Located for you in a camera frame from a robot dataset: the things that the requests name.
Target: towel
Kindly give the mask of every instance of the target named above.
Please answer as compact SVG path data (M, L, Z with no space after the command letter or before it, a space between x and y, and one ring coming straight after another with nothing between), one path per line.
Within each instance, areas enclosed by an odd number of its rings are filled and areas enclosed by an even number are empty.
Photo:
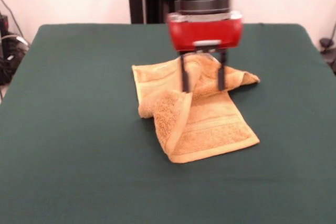
M220 63L210 54L187 54L190 93L182 92L180 58L132 66L141 118L154 118L162 150L173 163L187 163L259 143L229 91L259 83L246 71L225 67L225 87L217 88Z

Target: orange towel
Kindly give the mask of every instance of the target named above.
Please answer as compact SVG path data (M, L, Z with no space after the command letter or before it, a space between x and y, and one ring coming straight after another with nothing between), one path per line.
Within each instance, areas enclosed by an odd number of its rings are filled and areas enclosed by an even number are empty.
M142 118L154 117L163 151L174 163L187 163L258 144L228 91L259 82L251 73L226 67L225 87L217 89L220 63L208 54L188 54L190 93L182 92L180 58L132 66Z

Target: table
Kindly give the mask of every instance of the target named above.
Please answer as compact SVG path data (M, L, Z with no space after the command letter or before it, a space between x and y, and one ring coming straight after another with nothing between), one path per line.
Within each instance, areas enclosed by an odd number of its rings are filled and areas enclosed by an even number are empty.
M176 57L165 25L42 26L0 106L1 223L335 223L336 79L298 25L247 24L230 93L260 144L169 162L131 65Z

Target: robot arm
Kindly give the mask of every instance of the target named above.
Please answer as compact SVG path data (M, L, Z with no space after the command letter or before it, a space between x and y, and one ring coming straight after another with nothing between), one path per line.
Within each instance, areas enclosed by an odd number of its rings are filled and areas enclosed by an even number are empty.
M167 22L176 51L181 57L183 91L189 92L184 69L186 52L219 52L218 89L225 89L224 67L228 48L239 43L243 24L239 12L231 11L229 0L174 0L175 12Z

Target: red gripper housing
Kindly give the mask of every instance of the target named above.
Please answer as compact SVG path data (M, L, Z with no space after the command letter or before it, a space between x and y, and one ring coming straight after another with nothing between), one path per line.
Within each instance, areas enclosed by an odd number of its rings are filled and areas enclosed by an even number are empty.
M168 15L167 23L176 51L195 51L196 41L220 41L217 49L237 47L243 31L242 18L211 22L181 22Z

